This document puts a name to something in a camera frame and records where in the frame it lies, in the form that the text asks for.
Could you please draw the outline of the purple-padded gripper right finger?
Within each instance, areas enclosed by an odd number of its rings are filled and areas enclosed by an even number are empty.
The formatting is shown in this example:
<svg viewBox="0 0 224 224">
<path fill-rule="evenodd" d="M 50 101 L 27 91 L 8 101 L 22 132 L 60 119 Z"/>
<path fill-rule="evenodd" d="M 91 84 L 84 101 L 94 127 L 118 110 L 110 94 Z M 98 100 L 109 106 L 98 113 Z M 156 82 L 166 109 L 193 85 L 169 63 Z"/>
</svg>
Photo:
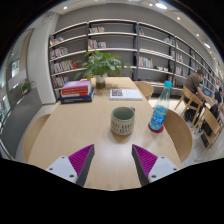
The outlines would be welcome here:
<svg viewBox="0 0 224 224">
<path fill-rule="evenodd" d="M 142 186 L 164 178 L 178 170 L 178 167 L 165 156 L 156 156 L 146 149 L 132 145 L 138 177 Z"/>
</svg>

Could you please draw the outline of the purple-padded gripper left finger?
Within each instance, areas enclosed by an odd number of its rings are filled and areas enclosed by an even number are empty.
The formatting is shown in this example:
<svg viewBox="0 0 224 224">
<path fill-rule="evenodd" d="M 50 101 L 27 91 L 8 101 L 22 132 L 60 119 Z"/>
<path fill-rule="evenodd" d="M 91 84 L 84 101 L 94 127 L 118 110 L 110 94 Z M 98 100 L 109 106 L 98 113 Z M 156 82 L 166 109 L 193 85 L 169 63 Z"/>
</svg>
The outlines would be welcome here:
<svg viewBox="0 0 224 224">
<path fill-rule="evenodd" d="M 60 156 L 47 168 L 47 171 L 83 187 L 94 154 L 94 145 L 91 144 L 70 156 Z"/>
</svg>

